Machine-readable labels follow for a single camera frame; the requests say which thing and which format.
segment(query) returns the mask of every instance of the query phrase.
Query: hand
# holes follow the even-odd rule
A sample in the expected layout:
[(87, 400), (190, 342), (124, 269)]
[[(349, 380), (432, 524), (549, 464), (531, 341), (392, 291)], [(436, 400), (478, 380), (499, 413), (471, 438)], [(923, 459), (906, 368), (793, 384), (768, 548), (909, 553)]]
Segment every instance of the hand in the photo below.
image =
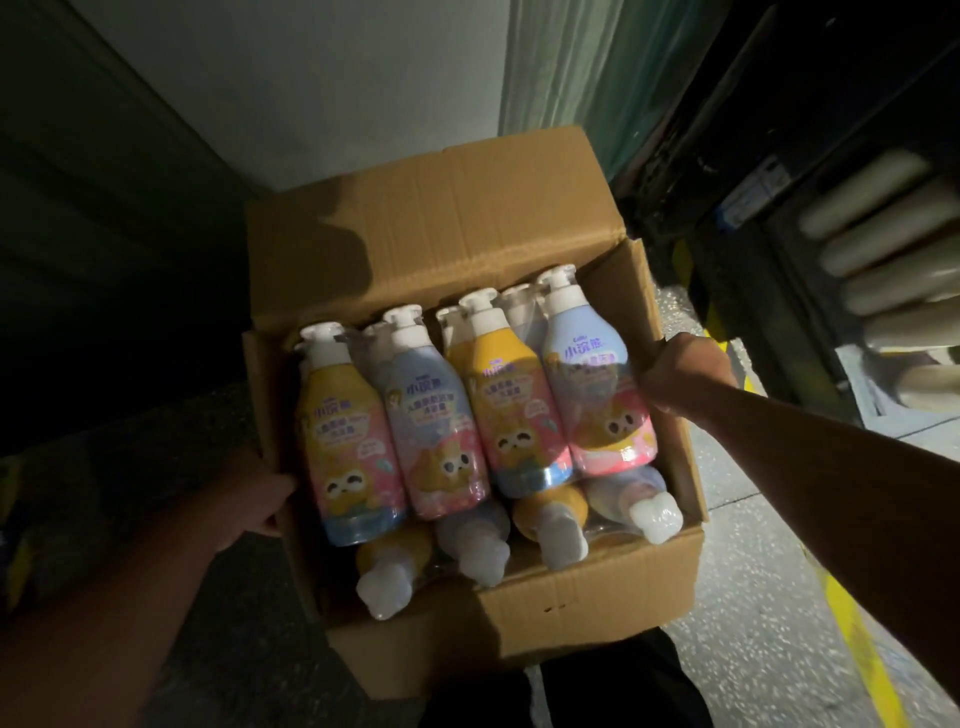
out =
[(644, 397), (657, 409), (692, 419), (690, 411), (697, 402), (691, 400), (689, 383), (694, 378), (737, 386), (730, 359), (716, 342), (684, 332), (667, 342), (639, 385)]
[(224, 462), (217, 479), (197, 495), (197, 507), (213, 524), (222, 551), (244, 531), (279, 535), (274, 514), (296, 487), (292, 475), (272, 473), (251, 448), (240, 448)]

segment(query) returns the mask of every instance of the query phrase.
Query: cardboard box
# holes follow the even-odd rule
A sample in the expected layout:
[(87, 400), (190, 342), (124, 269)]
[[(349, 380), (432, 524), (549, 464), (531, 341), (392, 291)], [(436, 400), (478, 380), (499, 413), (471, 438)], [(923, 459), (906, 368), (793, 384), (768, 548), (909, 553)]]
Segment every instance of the cardboard box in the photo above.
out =
[[(261, 446), (279, 471), (300, 467), (288, 351), (306, 324), (362, 326), (392, 305), (431, 309), (572, 262), (638, 371), (661, 346), (643, 246), (627, 239), (578, 128), (480, 141), (309, 184), (251, 203), (247, 221), (254, 330), (244, 350)], [(353, 591), (352, 549), (325, 543), (304, 487), (279, 520), (307, 616), (323, 622), (371, 697), (396, 698), (683, 615), (693, 606), (707, 508), (686, 423), (653, 417), (656, 464), (684, 511), (684, 530), (672, 541), (608, 537), (585, 562), (549, 572), (536, 547), (517, 540), (500, 586), (441, 579), (393, 619), (376, 622)]]

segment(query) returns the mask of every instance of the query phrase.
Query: dark pants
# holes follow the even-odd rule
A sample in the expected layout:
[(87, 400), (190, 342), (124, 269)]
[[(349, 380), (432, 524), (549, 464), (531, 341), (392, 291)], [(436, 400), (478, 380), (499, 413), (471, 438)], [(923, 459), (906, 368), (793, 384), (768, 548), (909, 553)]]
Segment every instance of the dark pants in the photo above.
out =
[[(680, 667), (661, 629), (557, 658), (540, 666), (554, 728), (626, 725), (712, 726), (707, 703)], [(457, 686), (427, 704), (421, 728), (529, 726), (531, 687), (523, 672)]]

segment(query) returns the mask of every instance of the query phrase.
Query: bottle label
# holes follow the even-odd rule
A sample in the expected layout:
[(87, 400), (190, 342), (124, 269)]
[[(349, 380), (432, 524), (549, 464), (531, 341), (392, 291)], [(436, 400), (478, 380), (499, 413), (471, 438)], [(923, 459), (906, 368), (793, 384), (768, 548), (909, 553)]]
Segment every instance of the bottle label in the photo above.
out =
[(537, 359), (492, 359), (468, 380), (487, 457), (497, 473), (572, 468), (556, 404)]
[(586, 336), (546, 357), (574, 461), (587, 475), (619, 473), (657, 456), (650, 412), (621, 359), (602, 340)]
[(387, 412), (407, 490), (422, 519), (468, 510), (487, 498), (487, 464), (462, 387), (416, 376), (387, 393)]
[(406, 507), (381, 407), (327, 398), (306, 414), (303, 430), (310, 480), (325, 519)]

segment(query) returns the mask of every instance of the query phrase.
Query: white wall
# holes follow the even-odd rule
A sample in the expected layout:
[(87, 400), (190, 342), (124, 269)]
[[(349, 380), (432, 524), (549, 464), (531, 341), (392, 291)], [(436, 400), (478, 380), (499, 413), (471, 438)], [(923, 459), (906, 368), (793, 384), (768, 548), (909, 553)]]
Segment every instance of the white wall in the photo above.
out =
[(510, 0), (71, 0), (273, 190), (496, 136)]

